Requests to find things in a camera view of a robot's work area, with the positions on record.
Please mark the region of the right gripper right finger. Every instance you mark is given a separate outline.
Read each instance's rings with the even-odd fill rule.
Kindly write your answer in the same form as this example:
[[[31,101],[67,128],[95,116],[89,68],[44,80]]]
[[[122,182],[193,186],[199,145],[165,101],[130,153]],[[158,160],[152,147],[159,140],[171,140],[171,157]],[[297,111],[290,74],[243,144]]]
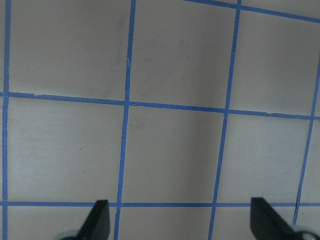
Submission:
[[[263,197],[250,202],[250,230],[256,240],[299,240],[300,234]]]

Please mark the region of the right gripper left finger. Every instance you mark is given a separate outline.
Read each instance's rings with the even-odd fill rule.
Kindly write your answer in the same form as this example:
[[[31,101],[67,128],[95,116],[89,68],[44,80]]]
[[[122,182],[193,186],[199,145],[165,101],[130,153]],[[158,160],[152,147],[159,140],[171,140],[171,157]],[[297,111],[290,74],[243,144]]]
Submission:
[[[107,240],[111,231],[108,200],[97,200],[77,233],[76,240]]]

